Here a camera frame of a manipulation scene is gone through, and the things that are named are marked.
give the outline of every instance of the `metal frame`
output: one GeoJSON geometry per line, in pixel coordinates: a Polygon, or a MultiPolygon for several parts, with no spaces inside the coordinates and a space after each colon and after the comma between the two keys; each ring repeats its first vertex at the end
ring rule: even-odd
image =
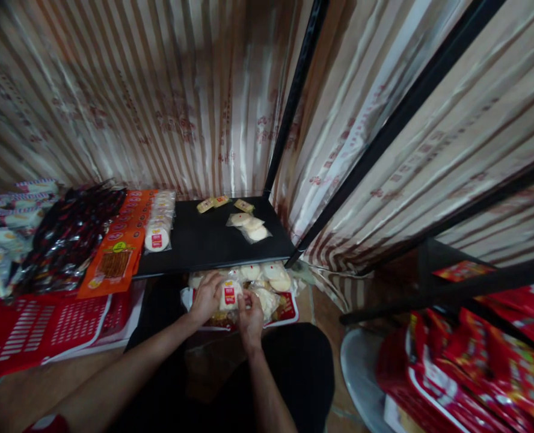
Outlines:
{"type": "Polygon", "coordinates": [[[415,296],[395,302],[351,312],[339,317],[339,321],[343,325],[352,325],[382,316],[422,310],[437,304],[458,304],[475,296],[489,295],[530,284],[534,284],[534,259],[459,283],[438,286],[434,290],[419,292],[415,296]]]}
{"type": "Polygon", "coordinates": [[[311,242],[315,240],[504,2],[505,0],[474,0],[470,4],[464,15],[413,83],[394,113],[387,119],[385,125],[379,130],[345,181],[301,239],[293,256],[285,263],[286,268],[293,266],[311,242]]]}
{"type": "Polygon", "coordinates": [[[279,127],[279,133],[277,135],[277,141],[275,142],[275,148],[273,149],[273,156],[271,157],[271,163],[269,164],[269,170],[267,172],[267,178],[265,179],[265,188],[263,190],[263,197],[269,198],[271,195],[271,189],[273,183],[277,177],[277,171],[281,164],[281,158],[283,157],[283,151],[289,138],[289,132],[293,125],[293,118],[297,111],[297,106],[301,100],[301,93],[305,86],[305,80],[309,73],[309,67],[313,60],[313,54],[317,46],[317,40],[321,34],[321,28],[325,21],[325,15],[327,14],[327,8],[329,6],[329,0],[314,0],[311,7],[311,14],[309,16],[309,22],[307,23],[307,29],[305,29],[305,36],[303,37],[303,43],[301,45],[301,51],[299,52],[299,58],[297,59],[297,65],[295,66],[295,73],[293,74],[293,81],[291,82],[291,89],[289,89],[289,96],[287,97],[287,104],[285,105],[285,111],[283,112],[283,118],[281,119],[281,126],[279,127]]]}
{"type": "Polygon", "coordinates": [[[405,245],[396,247],[396,249],[387,256],[381,257],[376,262],[373,262],[371,265],[365,267],[358,275],[366,275],[372,272],[374,269],[379,266],[385,265],[386,263],[391,262],[398,257],[403,256],[406,253],[409,253],[411,250],[415,249],[420,245],[426,238],[434,238],[437,235],[445,232],[448,229],[451,229],[453,226],[476,216],[477,214],[485,211],[486,209],[494,206],[497,203],[500,203],[502,200],[534,185],[534,168],[531,169],[526,174],[517,177],[511,182],[501,186],[499,189],[493,191],[492,193],[484,196],[478,201],[474,201],[468,204],[467,207],[463,208],[461,211],[453,214],[449,218],[440,221],[435,226],[427,229],[421,235],[416,236],[413,239],[410,239],[405,243],[405,245]]]}

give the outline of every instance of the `hand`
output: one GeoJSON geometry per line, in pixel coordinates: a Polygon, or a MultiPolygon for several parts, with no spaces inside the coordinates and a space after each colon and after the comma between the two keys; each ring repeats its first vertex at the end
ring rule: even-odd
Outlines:
{"type": "Polygon", "coordinates": [[[263,309],[255,293],[243,290],[237,298],[239,303],[239,332],[243,348],[247,355],[254,349],[261,349],[261,331],[263,331],[263,309]]]}
{"type": "Polygon", "coordinates": [[[200,327],[219,309],[221,300],[220,282],[223,276],[217,271],[205,275],[193,300],[189,317],[200,327]]]}

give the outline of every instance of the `striped curtain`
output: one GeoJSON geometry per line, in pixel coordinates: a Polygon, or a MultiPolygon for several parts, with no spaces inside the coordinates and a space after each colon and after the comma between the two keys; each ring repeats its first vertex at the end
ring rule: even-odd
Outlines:
{"type": "MultiPolygon", "coordinates": [[[[469,3],[330,2],[272,195],[294,243],[469,3]]],[[[311,6],[0,2],[0,193],[54,177],[259,195],[311,6]]],[[[353,309],[354,271],[533,164],[534,1],[508,0],[304,259],[353,309]]],[[[513,200],[440,239],[498,264],[533,256],[534,189],[513,200]]]]}

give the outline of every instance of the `black pants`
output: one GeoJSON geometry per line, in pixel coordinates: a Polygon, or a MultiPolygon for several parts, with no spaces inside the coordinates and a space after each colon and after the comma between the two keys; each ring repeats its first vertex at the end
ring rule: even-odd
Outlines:
{"type": "MultiPolygon", "coordinates": [[[[179,289],[180,281],[173,277],[157,282],[125,351],[184,314],[179,289]]],[[[322,432],[335,388],[333,356],[325,334],[312,324],[293,324],[269,333],[262,345],[297,430],[322,432]]],[[[185,344],[182,344],[163,362],[111,431],[256,430],[247,361],[237,367],[210,405],[187,400],[186,385],[185,344]]]]}

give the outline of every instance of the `person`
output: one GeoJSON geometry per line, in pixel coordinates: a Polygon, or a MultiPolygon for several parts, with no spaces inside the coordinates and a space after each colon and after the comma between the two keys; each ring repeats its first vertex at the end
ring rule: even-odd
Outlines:
{"type": "Polygon", "coordinates": [[[210,404],[186,398],[185,340],[217,311],[222,276],[209,273],[184,313],[177,277],[149,295],[123,355],[60,401],[28,432],[322,432],[334,393],[333,356],[312,324],[277,328],[262,339],[263,311],[249,290],[238,298],[247,355],[210,404]]]}

